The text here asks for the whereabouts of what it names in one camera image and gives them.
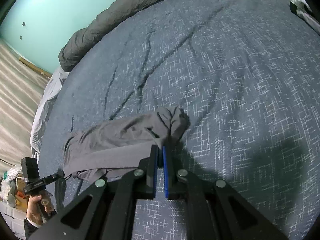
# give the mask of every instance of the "wall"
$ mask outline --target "wall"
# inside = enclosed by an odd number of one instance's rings
[[[71,35],[114,1],[17,0],[0,26],[0,36],[21,56],[52,73]]]

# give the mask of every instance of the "silver bolt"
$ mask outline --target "silver bolt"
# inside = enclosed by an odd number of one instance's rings
[[[137,177],[141,177],[144,174],[144,171],[142,169],[136,169],[133,174]]]
[[[223,179],[218,179],[216,181],[216,186],[217,187],[225,187],[226,186],[226,182]]]
[[[182,170],[178,170],[177,174],[180,177],[185,177],[188,175],[188,172],[185,169],[182,169]]]
[[[103,187],[106,182],[104,181],[104,179],[97,179],[94,184],[96,185],[96,187]]]

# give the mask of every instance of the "white cuff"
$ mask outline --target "white cuff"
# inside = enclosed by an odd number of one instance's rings
[[[29,218],[27,218],[27,220],[28,220],[28,222],[29,222],[31,225],[33,225],[34,227],[36,227],[36,228],[40,228],[40,227],[41,227],[41,225],[38,225],[38,224],[36,224],[35,222],[32,222]]]

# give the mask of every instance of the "bed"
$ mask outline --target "bed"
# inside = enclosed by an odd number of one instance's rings
[[[184,167],[226,179],[290,240],[306,235],[320,211],[320,37],[287,0],[159,0],[94,44],[60,54],[72,71],[46,124],[41,175],[62,168],[70,132],[179,105],[190,118],[175,153]],[[132,238],[186,239],[161,169],[157,183],[156,199],[138,202]],[[88,185],[47,189],[59,211]]]

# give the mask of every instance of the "black sleeve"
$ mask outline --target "black sleeve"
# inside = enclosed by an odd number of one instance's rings
[[[35,226],[31,225],[28,221],[28,219],[24,220],[24,232],[26,234],[26,240],[29,239],[29,237],[37,230]]]

